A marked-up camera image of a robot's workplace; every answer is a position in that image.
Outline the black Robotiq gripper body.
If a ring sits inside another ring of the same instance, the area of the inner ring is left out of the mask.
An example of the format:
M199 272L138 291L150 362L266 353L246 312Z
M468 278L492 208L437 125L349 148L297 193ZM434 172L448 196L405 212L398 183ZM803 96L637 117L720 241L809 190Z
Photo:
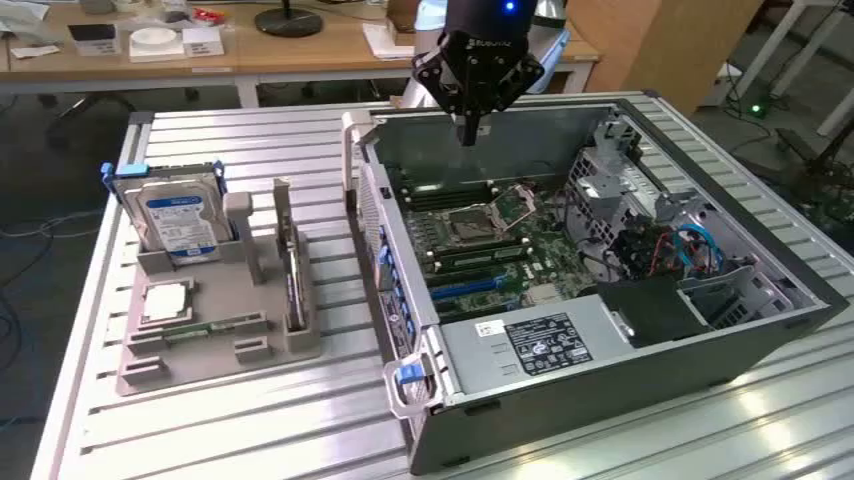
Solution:
M530 53L529 31L534 13L533 1L452 1L448 4L444 32L469 35L469 67L473 57Z

